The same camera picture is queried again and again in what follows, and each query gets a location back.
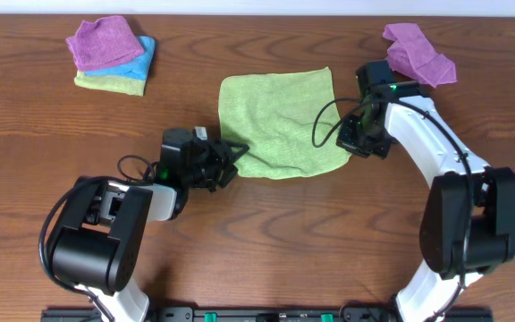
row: blue cloth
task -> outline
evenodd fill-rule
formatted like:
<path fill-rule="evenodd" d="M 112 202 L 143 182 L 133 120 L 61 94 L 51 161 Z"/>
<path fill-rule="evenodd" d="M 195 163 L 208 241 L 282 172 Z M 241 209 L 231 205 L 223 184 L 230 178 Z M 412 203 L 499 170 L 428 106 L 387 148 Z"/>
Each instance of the blue cloth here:
<path fill-rule="evenodd" d="M 144 54 L 132 59 L 126 64 L 85 72 L 85 76 L 113 75 L 145 81 L 148 76 L 148 68 L 150 67 L 152 56 L 154 55 L 155 41 L 147 36 L 138 36 L 137 40 L 144 48 Z"/>

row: robotic arm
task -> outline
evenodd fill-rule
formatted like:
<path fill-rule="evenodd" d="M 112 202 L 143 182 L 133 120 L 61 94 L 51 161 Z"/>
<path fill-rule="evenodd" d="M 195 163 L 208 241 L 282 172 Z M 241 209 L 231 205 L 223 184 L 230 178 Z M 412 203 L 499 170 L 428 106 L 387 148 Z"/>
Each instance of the robotic arm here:
<path fill-rule="evenodd" d="M 45 245 L 44 269 L 85 292 L 103 321 L 491 321 L 485 312 L 448 309 L 468 285 L 515 255 L 515 174 L 509 168 L 493 169 L 470 151 L 442 120 L 426 91 L 415 81 L 394 82 L 386 61 L 360 68 L 357 79 L 359 107 L 364 109 L 360 116 L 352 111 L 345 116 L 337 145 L 359 157 L 386 158 L 398 141 L 430 187 L 419 234 L 424 260 L 391 307 L 291 313 L 150 308 L 132 277 L 146 222 L 175 218 L 189 188 L 225 187 L 237 173 L 233 163 L 249 149 L 226 140 L 213 142 L 203 128 L 165 131 L 152 180 L 146 180 L 149 173 L 138 183 L 80 178 Z M 233 153 L 232 148 L 241 151 Z M 484 208 L 483 215 L 471 218 L 471 207 Z M 110 232 L 83 224 L 106 225 Z M 41 321 L 80 321 L 92 313 L 69 314 L 44 311 Z"/>

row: green cloth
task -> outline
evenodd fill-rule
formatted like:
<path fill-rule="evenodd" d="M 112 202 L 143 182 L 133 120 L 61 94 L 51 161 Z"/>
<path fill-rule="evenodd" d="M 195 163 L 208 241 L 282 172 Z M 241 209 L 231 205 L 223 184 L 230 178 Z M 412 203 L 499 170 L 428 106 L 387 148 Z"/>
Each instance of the green cloth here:
<path fill-rule="evenodd" d="M 350 153 L 335 145 L 337 131 L 322 148 L 311 144 L 319 110 L 333 100 L 331 71 L 228 77 L 220 88 L 222 138 L 247 143 L 236 166 L 244 177 L 285 179 L 333 171 Z M 321 142 L 339 121 L 337 108 L 325 110 L 317 125 Z"/>
<path fill-rule="evenodd" d="M 77 71 L 75 85 L 86 89 L 101 89 L 128 95 L 144 95 L 145 80 L 135 80 L 121 76 L 85 76 L 84 72 Z"/>

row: purple cloth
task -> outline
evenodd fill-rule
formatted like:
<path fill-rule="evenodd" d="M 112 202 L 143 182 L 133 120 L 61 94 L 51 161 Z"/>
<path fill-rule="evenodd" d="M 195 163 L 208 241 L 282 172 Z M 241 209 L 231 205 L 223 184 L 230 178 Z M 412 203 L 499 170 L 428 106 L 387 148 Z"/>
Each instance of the purple cloth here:
<path fill-rule="evenodd" d="M 122 16 L 82 21 L 75 35 L 66 40 L 81 72 L 126 64 L 144 54 L 144 48 Z"/>
<path fill-rule="evenodd" d="M 386 51 L 394 71 L 433 87 L 456 82 L 454 62 L 435 52 L 416 23 L 388 24 L 383 38 L 394 41 Z"/>

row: wooden tabletop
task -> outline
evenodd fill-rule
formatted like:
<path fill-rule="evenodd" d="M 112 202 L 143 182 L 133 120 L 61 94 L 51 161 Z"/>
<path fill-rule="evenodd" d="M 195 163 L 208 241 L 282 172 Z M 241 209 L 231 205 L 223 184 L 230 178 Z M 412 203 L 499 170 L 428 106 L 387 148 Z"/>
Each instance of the wooden tabletop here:
<path fill-rule="evenodd" d="M 355 97 L 354 71 L 386 56 L 387 23 L 418 22 L 456 63 L 458 83 L 432 92 L 437 109 L 475 153 L 515 171 L 515 19 L 127 16 L 135 34 L 158 41 L 146 95 L 131 97 L 73 84 L 64 39 L 96 18 L 0 15 L 0 321 L 88 306 L 46 278 L 36 246 L 49 209 L 79 175 L 117 175 L 126 154 L 156 160 L 164 129 L 216 128 L 228 76 L 329 66 L 335 96 Z M 160 305 L 384 302 L 422 259 L 427 195 L 398 145 L 384 161 L 352 157 L 312 178 L 238 177 L 214 194 L 193 191 L 178 219 L 148 224 L 135 275 Z M 515 321 L 515 260 L 458 304 Z"/>

